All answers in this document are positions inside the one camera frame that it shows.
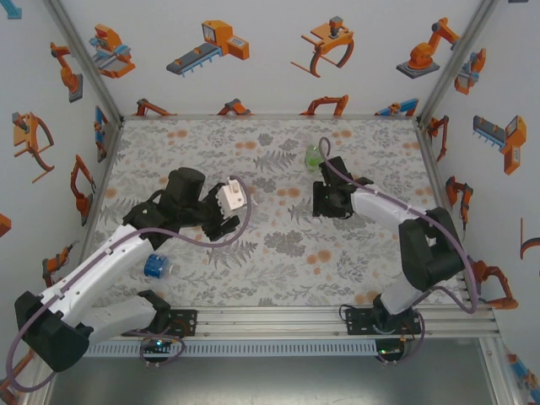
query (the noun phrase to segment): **conveyor belt illustration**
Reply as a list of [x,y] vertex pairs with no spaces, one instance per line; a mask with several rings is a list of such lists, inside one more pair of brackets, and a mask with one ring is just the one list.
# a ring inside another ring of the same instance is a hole
[[194,68],[202,66],[206,61],[211,62],[214,57],[231,54],[243,61],[250,57],[249,43],[233,35],[233,27],[223,21],[205,21],[202,23],[202,33],[205,42],[169,63],[169,72],[185,77],[187,72],[193,72]]

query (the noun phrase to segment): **mounting plate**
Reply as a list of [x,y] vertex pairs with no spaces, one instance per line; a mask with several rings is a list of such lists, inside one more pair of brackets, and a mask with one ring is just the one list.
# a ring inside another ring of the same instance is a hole
[[[381,334],[373,328],[373,312],[371,308],[348,308],[344,311],[345,320],[347,322],[347,334],[349,336],[380,336]],[[422,332],[420,328],[420,320],[414,315],[412,311],[409,311],[409,317],[403,319],[411,328],[411,332],[415,335],[419,335]],[[402,334],[401,329],[396,329],[392,333],[385,333],[385,335]]]
[[410,78],[419,78],[419,77],[424,76],[424,75],[426,75],[428,73],[434,72],[435,70],[439,70],[439,68],[440,68],[440,66],[438,64],[436,64],[435,62],[432,62],[429,67],[427,67],[426,69],[422,69],[422,70],[411,69],[408,66],[408,61],[404,62],[404,63],[400,63],[399,65],[396,66],[397,70],[399,70],[401,73],[403,73],[404,75],[406,75],[406,76],[408,76]]
[[196,310],[170,310],[169,330],[167,335],[185,338],[195,336],[197,329]]

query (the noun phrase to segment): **floral tablecloth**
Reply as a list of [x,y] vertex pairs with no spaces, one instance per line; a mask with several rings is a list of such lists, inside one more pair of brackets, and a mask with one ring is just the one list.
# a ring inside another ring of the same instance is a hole
[[[165,187],[169,172],[181,166],[206,175],[203,195],[228,175],[241,176],[256,205],[246,233],[233,245],[212,250],[168,240],[159,253],[172,261],[171,273],[147,278],[141,262],[122,274],[98,304],[144,289],[173,306],[370,303],[401,272],[397,235],[362,215],[347,220],[311,216],[312,183],[321,174],[305,167],[305,149],[323,135],[332,141],[332,156],[342,156],[355,178],[366,176],[411,204],[435,205],[412,121],[127,121],[94,248],[130,207]],[[181,232],[206,240],[199,228]],[[445,286],[457,291],[454,279]],[[426,302],[450,303],[439,294]]]

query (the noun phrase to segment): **cable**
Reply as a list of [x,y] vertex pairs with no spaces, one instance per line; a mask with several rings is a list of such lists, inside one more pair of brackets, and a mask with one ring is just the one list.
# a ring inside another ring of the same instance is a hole
[[[217,248],[217,247],[224,247],[227,245],[230,245],[237,241],[241,235],[244,233],[244,231],[247,228],[247,225],[249,223],[250,217],[251,217],[251,197],[250,193],[247,189],[246,184],[244,181],[235,175],[232,175],[230,177],[233,180],[237,180],[240,183],[240,186],[242,187],[242,190],[244,191],[244,194],[246,195],[246,218],[244,219],[244,222],[240,229],[235,233],[235,235],[230,238],[229,240],[225,240],[223,242],[217,242],[217,243],[208,243],[208,242],[202,242],[200,240],[194,240],[191,238],[188,238],[187,236],[178,234],[176,232],[173,232],[172,230],[168,229],[161,229],[161,228],[144,228],[144,229],[138,229],[133,231],[131,234],[125,235],[116,242],[112,243],[109,246],[110,251],[114,251],[118,246],[125,243],[127,240],[130,240],[131,238],[134,238],[136,236],[144,235],[147,233],[158,233],[163,235],[168,235],[173,238],[177,238],[180,240],[183,240],[188,243],[192,243],[193,245],[202,246],[202,247],[208,247],[208,248]],[[8,355],[6,358],[6,374],[7,378],[11,382],[11,386],[20,392],[34,392],[42,387],[46,386],[51,380],[54,378],[56,373],[53,371],[48,377],[46,377],[40,384],[32,387],[28,386],[21,386],[17,380],[16,376],[14,374],[14,355],[15,350],[17,349],[17,346],[19,345],[20,341],[23,339],[23,336],[28,332],[30,327],[34,324],[34,322],[43,315],[57,300],[60,298],[60,295],[65,294],[75,283],[77,283],[92,267],[94,267],[97,263],[99,263],[104,257],[109,256],[107,253],[102,251],[98,256],[96,256],[94,259],[92,259],[86,266],[83,267],[83,269],[77,273],[75,276],[73,276],[72,279],[70,279],[66,284],[64,284],[60,288],[60,294],[54,295],[51,297],[50,300],[48,300],[43,306],[35,312],[33,316],[30,317],[30,319],[20,328],[19,333],[15,336],[15,339],[12,341],[11,346],[8,350]]]
[[387,365],[388,363],[393,363],[394,365],[399,365],[399,364],[401,364],[401,363],[403,363],[403,362],[405,362],[407,360],[412,359],[419,352],[420,346],[422,346],[422,344],[424,343],[424,339],[425,339],[425,321],[424,321],[424,317],[422,316],[422,314],[419,311],[414,310],[414,312],[418,316],[418,318],[420,320],[420,327],[422,328],[422,331],[420,333],[420,338],[418,339],[418,343],[416,343],[416,346],[414,346],[411,353],[407,354],[407,356],[405,356],[404,358],[402,358],[400,360],[388,361],[384,357],[382,357],[379,352],[377,352],[377,359],[379,359],[382,362],[383,365]]
[[[328,147],[328,151],[327,151],[326,154],[324,154],[322,152],[322,144],[323,144],[323,142],[326,143],[327,147]],[[375,195],[377,197],[381,197],[381,198],[389,201],[390,203],[393,203],[394,205],[398,206],[399,208],[403,208],[403,209],[407,210],[408,212],[410,212],[410,213],[412,213],[414,215],[417,215],[418,217],[420,217],[424,221],[428,222],[428,224],[430,224],[430,225],[434,226],[435,228],[437,228],[446,237],[446,239],[452,244],[452,246],[454,246],[454,249],[456,249],[457,253],[459,254],[460,258],[462,259],[462,262],[465,265],[465,269],[466,269],[465,274],[467,275],[469,286],[471,287],[471,291],[470,291],[471,308],[467,308],[463,304],[463,302],[461,302],[450,290],[446,289],[445,287],[440,287],[440,286],[433,287],[432,289],[429,289],[425,293],[423,293],[422,296],[418,300],[415,301],[415,305],[418,304],[420,301],[424,300],[434,290],[439,290],[439,291],[443,291],[444,293],[448,294],[448,296],[450,296],[450,298],[463,311],[465,311],[467,314],[473,314],[476,311],[476,309],[478,308],[478,291],[476,290],[474,272],[473,272],[473,268],[471,267],[471,263],[468,261],[467,253],[463,250],[461,244],[456,240],[456,238],[454,238],[454,236],[448,231],[448,229],[446,229],[444,226],[439,224],[437,221],[435,221],[434,219],[428,217],[424,213],[421,213],[421,212],[417,211],[416,209],[408,206],[405,202],[402,202],[402,201],[400,201],[400,200],[398,200],[398,199],[396,199],[396,198],[394,198],[392,196],[389,196],[389,195],[385,194],[384,192],[379,192],[379,191],[376,191],[376,190],[374,190],[372,188],[362,186],[357,181],[354,181],[353,179],[349,179],[346,175],[344,175],[342,172],[340,172],[338,169],[336,169],[328,161],[327,156],[330,154],[330,150],[331,150],[330,140],[327,137],[322,137],[321,139],[319,139],[319,152],[321,154],[321,157],[324,160],[324,163],[328,166],[328,168],[331,171],[333,171],[337,176],[344,179],[347,183],[353,184],[354,186],[358,187],[359,189],[361,189],[361,190],[363,190],[365,192],[369,192],[369,193],[371,193],[371,194],[373,194],[373,195]]]

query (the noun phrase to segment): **metal floor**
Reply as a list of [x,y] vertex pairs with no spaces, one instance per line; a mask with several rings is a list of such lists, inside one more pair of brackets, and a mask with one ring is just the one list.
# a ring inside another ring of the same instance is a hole
[[487,405],[473,339],[425,342],[415,359],[383,368],[372,357],[183,359],[146,370],[137,359],[82,359],[60,374],[50,405]]

